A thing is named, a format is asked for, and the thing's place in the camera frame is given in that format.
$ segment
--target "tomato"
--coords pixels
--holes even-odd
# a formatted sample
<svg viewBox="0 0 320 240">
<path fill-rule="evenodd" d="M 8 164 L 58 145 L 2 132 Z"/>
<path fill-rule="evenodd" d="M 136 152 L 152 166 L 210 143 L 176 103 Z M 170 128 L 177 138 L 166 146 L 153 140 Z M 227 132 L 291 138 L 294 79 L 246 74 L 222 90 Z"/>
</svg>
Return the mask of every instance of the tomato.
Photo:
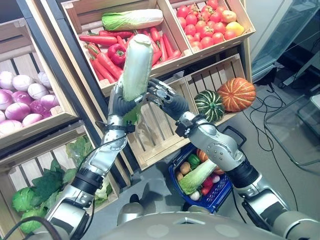
<svg viewBox="0 0 320 240">
<path fill-rule="evenodd" d="M 200 30 L 201 30 L 205 25 L 206 25 L 206 22 L 205 22 L 205 21 L 202 21 L 202 20 L 198 21 L 198 22 L 196 23 L 196 25 L 195 25 L 195 30 L 196 30 L 196 32 L 199 33 Z"/>
<path fill-rule="evenodd" d="M 213 34 L 212 39 L 214 44 L 219 44 L 224 41 L 224 35 L 221 32 L 216 32 Z"/>
<path fill-rule="evenodd" d="M 196 33 L 195 25 L 192 25 L 192 24 L 187 25 L 184 29 L 184 32 L 186 35 L 191 35 L 191 36 L 195 35 Z"/>
<path fill-rule="evenodd" d="M 191 35 L 187 35 L 186 38 L 188 39 L 189 43 L 192 43 L 194 41 L 194 37 Z"/>
<path fill-rule="evenodd" d="M 211 6 L 213 8 L 213 10 L 216 10 L 216 8 L 219 5 L 217 0 L 209 0 L 209 1 L 207 1 L 206 4 Z"/>
<path fill-rule="evenodd" d="M 192 43 L 191 43 L 191 47 L 193 47 L 193 48 L 199 48 L 200 50 L 202 49 L 202 45 L 201 45 L 201 43 L 199 42 L 199 41 L 193 41 Z"/>
<path fill-rule="evenodd" d="M 193 36 L 193 40 L 195 42 L 200 42 L 201 37 L 200 37 L 200 32 L 196 32 L 195 35 Z"/>
<path fill-rule="evenodd" d="M 189 8 L 189 13 L 188 14 L 192 14 L 192 15 L 195 15 L 195 16 L 198 16 L 199 12 L 200 12 L 200 9 L 198 8 L 197 4 L 192 4 L 190 6 L 188 6 Z"/>
<path fill-rule="evenodd" d="M 225 40 L 233 39 L 236 36 L 237 36 L 236 33 L 234 31 L 232 31 L 232 30 L 226 30 L 224 32 L 224 39 Z"/>
<path fill-rule="evenodd" d="M 182 16 L 178 17 L 178 20 L 179 20 L 180 25 L 182 26 L 182 28 L 185 29 L 185 27 L 187 26 L 186 20 Z"/>
<path fill-rule="evenodd" d="M 212 37 L 214 34 L 214 30 L 209 26 L 204 26 L 200 31 L 200 37 L 203 39 L 204 37 Z"/>
<path fill-rule="evenodd" d="M 186 21 L 187 25 L 189 25 L 189 24 L 196 25 L 198 19 L 197 19 L 196 15 L 189 14 L 188 16 L 185 17 L 185 21 Z"/>
<path fill-rule="evenodd" d="M 224 6 L 218 6 L 218 7 L 215 9 L 216 12 L 219 12 L 219 13 L 221 13 L 221 14 L 222 14 L 222 12 L 223 12 L 224 10 L 228 10 L 228 9 L 226 9 Z"/>
<path fill-rule="evenodd" d="M 226 27 L 222 22 L 217 22 L 215 25 L 213 25 L 213 29 L 215 33 L 224 34 L 226 31 Z"/>
<path fill-rule="evenodd" d="M 214 28 L 214 25 L 215 25 L 216 23 L 214 22 L 214 21 L 208 21 L 207 23 L 206 23 L 206 25 L 208 26 L 208 27 L 210 27 L 211 29 L 213 29 Z"/>
<path fill-rule="evenodd" d="M 214 40 L 212 39 L 212 37 L 205 36 L 204 38 L 202 38 L 200 43 L 201 43 L 202 47 L 205 49 L 207 47 L 212 46 L 214 44 Z"/>
<path fill-rule="evenodd" d="M 210 21 L 214 21 L 215 23 L 218 23 L 221 21 L 222 13 L 219 11 L 215 11 L 211 16 L 210 16 Z"/>
<path fill-rule="evenodd" d="M 200 12 L 199 15 L 198 15 L 198 19 L 200 21 L 205 21 L 205 22 L 208 22 L 209 21 L 209 18 L 210 18 L 210 13 L 207 12 L 207 11 L 203 11 L 203 12 Z"/>
<path fill-rule="evenodd" d="M 214 13 L 214 10 L 212 9 L 211 6 L 209 5 L 205 5 L 202 9 L 201 9 L 201 12 L 204 13 L 204 12 L 208 12 L 211 16 L 211 14 Z"/>
<path fill-rule="evenodd" d="M 187 6 L 181 6 L 178 8 L 178 11 L 176 12 L 176 16 L 186 18 L 188 13 L 189 13 L 189 8 Z"/>
</svg>

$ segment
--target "green cabbage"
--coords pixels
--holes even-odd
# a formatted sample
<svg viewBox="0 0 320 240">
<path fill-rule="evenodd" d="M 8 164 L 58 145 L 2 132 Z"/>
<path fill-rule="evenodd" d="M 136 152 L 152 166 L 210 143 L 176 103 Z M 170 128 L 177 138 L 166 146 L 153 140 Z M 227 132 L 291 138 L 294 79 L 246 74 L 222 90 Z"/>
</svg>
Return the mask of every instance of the green cabbage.
<svg viewBox="0 0 320 240">
<path fill-rule="evenodd" d="M 26 219 L 28 217 L 32 217 L 32 216 L 39 216 L 39 217 L 45 217 L 47 214 L 47 210 L 43 207 L 41 208 L 34 208 L 30 211 L 25 212 L 22 217 L 21 220 Z M 23 224 L 21 224 L 20 229 L 28 234 L 33 232 L 34 230 L 36 230 L 37 228 L 41 227 L 41 223 L 38 221 L 27 221 Z"/>
<path fill-rule="evenodd" d="M 35 207 L 33 199 L 36 193 L 31 187 L 25 187 L 17 191 L 12 197 L 12 206 L 17 211 L 28 211 Z"/>
</svg>

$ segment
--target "gray floor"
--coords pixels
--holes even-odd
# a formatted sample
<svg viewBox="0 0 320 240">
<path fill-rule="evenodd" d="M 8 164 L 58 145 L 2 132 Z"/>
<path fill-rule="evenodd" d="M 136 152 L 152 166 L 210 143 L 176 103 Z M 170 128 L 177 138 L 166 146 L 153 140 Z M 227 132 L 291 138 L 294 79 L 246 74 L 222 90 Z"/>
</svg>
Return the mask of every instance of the gray floor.
<svg viewBox="0 0 320 240">
<path fill-rule="evenodd" d="M 268 87 L 266 86 L 258 87 L 257 96 L 264 98 L 269 95 L 270 93 L 266 91 L 267 89 Z M 275 89 L 286 103 L 291 102 L 298 96 L 295 92 L 288 94 L 288 91 L 284 92 L 277 87 L 275 87 Z M 267 103 L 273 106 L 279 105 L 279 102 L 276 100 L 270 100 Z M 256 101 L 254 106 L 259 106 L 259 103 Z M 248 115 L 251 110 L 252 109 L 249 108 L 245 113 Z M 256 112 L 253 114 L 253 120 L 261 128 L 263 127 L 263 117 L 263 113 Z M 277 167 L 272 153 L 263 151 L 258 146 L 257 132 L 253 125 L 248 122 L 243 113 L 239 113 L 225 124 L 219 126 L 219 129 L 223 130 L 227 125 L 235 127 L 247 137 L 247 142 L 243 145 L 242 149 L 246 153 L 249 161 L 261 171 L 274 188 L 282 194 L 289 206 L 295 209 L 293 194 Z M 265 148 L 268 148 L 267 139 L 262 136 L 260 140 L 261 144 Z M 297 144 L 297 140 L 292 139 L 292 144 Z M 296 167 L 275 140 L 274 153 L 281 169 L 294 190 L 299 211 L 320 220 L 320 177 Z M 136 173 L 132 178 L 132 186 L 122 192 L 117 201 L 94 215 L 91 228 L 83 239 L 99 239 L 99 236 L 115 228 L 118 213 L 121 207 L 129 202 L 132 194 L 137 194 L 142 199 L 141 203 L 144 205 L 147 213 L 180 211 L 184 201 L 173 188 L 171 179 L 168 176 L 168 165 L 171 159 L 177 154 L 179 154 L 179 152 L 173 153 L 171 156 L 166 157 L 142 173 Z M 308 167 L 308 169 L 320 173 L 320 163 L 316 163 Z M 242 215 L 249 224 L 252 224 L 241 207 L 241 199 L 238 196 L 236 196 L 236 199 Z M 231 194 L 220 207 L 218 214 L 241 221 Z"/>
</svg>

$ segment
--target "orange pumpkin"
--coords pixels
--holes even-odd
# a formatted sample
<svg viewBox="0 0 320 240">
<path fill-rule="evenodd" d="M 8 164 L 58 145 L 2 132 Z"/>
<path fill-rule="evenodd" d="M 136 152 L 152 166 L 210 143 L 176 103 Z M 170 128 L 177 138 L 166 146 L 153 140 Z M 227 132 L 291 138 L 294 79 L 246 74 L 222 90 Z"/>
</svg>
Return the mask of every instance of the orange pumpkin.
<svg viewBox="0 0 320 240">
<path fill-rule="evenodd" d="M 256 99 L 255 86 L 242 77 L 225 82 L 217 91 L 228 112 L 239 112 L 251 106 Z"/>
</svg>

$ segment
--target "wooden crate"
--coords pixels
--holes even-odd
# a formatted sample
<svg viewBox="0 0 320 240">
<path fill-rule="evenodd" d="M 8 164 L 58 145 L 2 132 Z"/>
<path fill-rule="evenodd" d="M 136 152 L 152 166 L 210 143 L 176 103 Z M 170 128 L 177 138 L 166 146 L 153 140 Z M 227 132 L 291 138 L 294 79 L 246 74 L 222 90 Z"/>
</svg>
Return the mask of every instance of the wooden crate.
<svg viewBox="0 0 320 240">
<path fill-rule="evenodd" d="M 190 111 L 198 114 L 194 101 L 198 93 L 206 89 L 216 91 L 223 83 L 236 77 L 245 77 L 239 54 L 193 72 L 169 85 L 185 97 Z M 215 125 L 224 123 L 236 114 L 226 113 Z M 188 138 L 175 134 L 175 123 L 152 102 L 146 102 L 142 106 L 139 124 L 135 132 L 128 136 L 129 145 L 142 170 L 190 142 Z"/>
<path fill-rule="evenodd" d="M 38 79 L 38 72 L 46 72 L 60 107 L 51 111 L 52 116 L 23 127 L 12 134 L 0 137 L 0 150 L 23 141 L 45 130 L 77 118 L 72 105 L 60 89 L 55 76 L 44 60 L 24 18 L 0 24 L 0 72 L 28 75 Z"/>
<path fill-rule="evenodd" d="M 75 168 L 75 163 L 68 158 L 66 144 L 74 142 L 78 137 L 87 135 L 87 129 L 81 123 L 75 123 L 59 134 L 47 137 L 41 142 L 16 152 L 0 160 L 0 236 L 4 235 L 20 220 L 20 216 L 12 208 L 13 194 L 32 185 L 32 179 L 40 177 L 43 169 L 50 169 L 51 161 L 56 158 L 63 169 Z M 107 175 L 113 193 L 108 200 L 95 209 L 99 211 L 114 202 L 119 196 L 119 187 L 111 173 Z M 23 233 L 16 230 L 10 239 L 20 240 Z"/>
<path fill-rule="evenodd" d="M 105 0 L 72 0 L 65 3 L 61 3 L 64 13 L 71 24 L 71 28 L 79 42 L 81 50 L 88 62 L 88 65 L 94 75 L 96 81 L 99 83 L 102 92 L 105 96 L 109 96 L 113 84 L 110 84 L 107 80 L 99 81 L 98 77 L 93 71 L 91 64 L 89 63 L 89 53 L 85 48 L 85 43 L 79 40 L 79 35 L 87 35 L 88 31 L 92 33 L 98 33 L 103 30 L 101 16 L 103 13 L 110 12 L 124 12 L 138 9 L 157 8 L 161 9 L 163 14 L 169 11 L 169 6 L 163 4 L 162 0 L 119 0 L 119 1 L 105 1 Z M 168 36 L 169 41 L 172 44 L 173 49 L 180 50 L 183 56 L 177 60 L 170 61 L 168 63 L 161 64 L 152 68 L 151 77 L 157 77 L 165 73 L 176 70 L 182 66 L 185 66 L 190 62 L 191 50 L 185 38 L 179 32 L 179 26 L 173 19 L 173 16 L 164 16 L 163 22 L 157 26 L 160 32 L 165 33 Z M 102 52 L 106 52 L 106 48 L 101 48 Z M 77 64 L 76 59 L 72 60 L 74 65 Z"/>
<path fill-rule="evenodd" d="M 218 52 L 221 52 L 226 49 L 232 48 L 236 45 L 239 45 L 256 31 L 255 27 L 253 26 L 252 22 L 249 19 L 248 14 L 246 13 L 246 10 L 243 4 L 241 3 L 241 0 L 218 0 L 219 6 L 224 6 L 227 9 L 236 13 L 237 15 L 236 21 L 244 27 L 244 33 L 238 37 L 235 37 L 227 41 L 223 41 L 221 43 L 215 44 L 213 46 L 207 47 L 202 50 L 199 50 L 199 48 L 192 48 L 177 18 L 177 9 L 180 6 L 183 6 L 183 5 L 188 6 L 193 3 L 196 3 L 199 9 L 201 9 L 203 6 L 206 5 L 205 1 L 203 0 L 163 0 L 163 1 L 170 6 L 169 8 L 170 13 L 167 13 L 167 14 L 174 16 L 174 20 L 179 26 L 180 33 L 185 37 L 189 45 L 189 48 L 192 50 L 194 54 L 194 58 L 196 59 L 205 58 L 207 56 L 216 54 Z"/>
</svg>

